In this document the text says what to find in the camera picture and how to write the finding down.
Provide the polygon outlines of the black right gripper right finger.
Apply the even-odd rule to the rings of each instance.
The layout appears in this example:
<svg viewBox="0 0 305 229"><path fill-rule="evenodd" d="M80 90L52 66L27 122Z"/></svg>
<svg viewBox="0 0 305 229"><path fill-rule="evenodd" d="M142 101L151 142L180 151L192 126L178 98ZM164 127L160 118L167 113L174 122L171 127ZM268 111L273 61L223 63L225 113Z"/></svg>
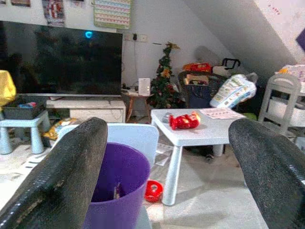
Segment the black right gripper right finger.
<svg viewBox="0 0 305 229"><path fill-rule="evenodd" d="M305 155L257 121L230 124L229 142L248 189L270 229L305 227Z"/></svg>

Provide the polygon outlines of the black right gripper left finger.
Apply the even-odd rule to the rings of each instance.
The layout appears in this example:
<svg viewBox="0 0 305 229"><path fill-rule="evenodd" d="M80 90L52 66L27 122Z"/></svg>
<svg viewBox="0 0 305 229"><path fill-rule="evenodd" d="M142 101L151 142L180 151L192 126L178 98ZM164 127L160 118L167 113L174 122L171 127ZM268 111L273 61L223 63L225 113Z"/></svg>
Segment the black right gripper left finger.
<svg viewBox="0 0 305 229"><path fill-rule="evenodd" d="M82 228L107 136L107 123L96 117L66 133L2 208L1 228Z"/></svg>

